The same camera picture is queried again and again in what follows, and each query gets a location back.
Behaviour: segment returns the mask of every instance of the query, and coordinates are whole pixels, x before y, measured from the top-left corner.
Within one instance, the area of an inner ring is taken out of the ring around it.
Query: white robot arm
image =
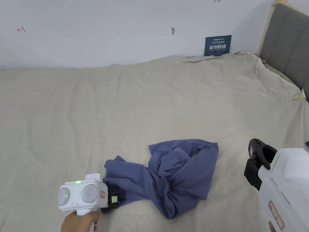
[[[309,231],[309,153],[249,143],[245,177],[258,193],[264,215],[277,232]]]

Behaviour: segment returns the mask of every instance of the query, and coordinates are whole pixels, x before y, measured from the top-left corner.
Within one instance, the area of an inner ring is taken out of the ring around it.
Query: round white button
[[[68,188],[61,188],[58,193],[58,205],[63,206],[68,203],[70,199],[70,190]]]
[[[98,188],[93,184],[88,184],[83,188],[81,195],[84,202],[92,203],[98,198]]]

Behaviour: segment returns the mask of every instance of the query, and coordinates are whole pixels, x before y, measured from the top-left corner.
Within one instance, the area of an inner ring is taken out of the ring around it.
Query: sticker
[[[251,158],[251,157],[252,157],[252,153],[253,153],[252,146],[250,147],[250,151],[249,151],[249,153],[250,153],[250,158]]]
[[[270,201],[270,202],[268,203],[268,207],[269,207],[271,213],[273,214],[273,217],[275,218],[275,220],[276,220],[276,222],[277,222],[279,228],[280,228],[281,230],[283,230],[283,228],[284,228],[284,223],[283,223],[283,221],[282,221],[282,219],[281,219],[281,217],[280,217],[278,211],[276,210],[275,206],[273,205],[272,201]]]
[[[118,202],[118,196],[112,196],[112,203]]]
[[[230,53],[232,36],[206,37],[204,56],[221,56]]]

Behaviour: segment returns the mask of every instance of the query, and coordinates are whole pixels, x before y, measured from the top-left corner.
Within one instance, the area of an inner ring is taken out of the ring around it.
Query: bed sheet
[[[271,67],[269,64],[265,63],[264,64],[265,68],[267,68],[269,71],[272,71],[273,73],[278,74],[281,78],[286,80],[287,82],[290,82],[291,84],[297,86],[293,81],[291,81],[290,78],[288,78],[286,75],[284,75],[282,72],[278,71],[277,69]]]
[[[117,155],[147,166],[149,144],[178,139],[218,142],[208,199],[173,220],[134,202],[101,215],[98,231],[268,231],[243,175],[248,143],[304,147],[298,94],[252,54],[0,72],[0,231],[60,231],[64,182],[104,176]]]

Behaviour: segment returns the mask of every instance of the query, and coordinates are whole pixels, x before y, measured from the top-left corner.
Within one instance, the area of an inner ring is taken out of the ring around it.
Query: white wall
[[[232,34],[255,53],[272,0],[2,0],[0,69],[102,67],[204,54]],[[26,32],[18,32],[21,25]]]
[[[288,0],[288,4],[309,14],[309,0]]]

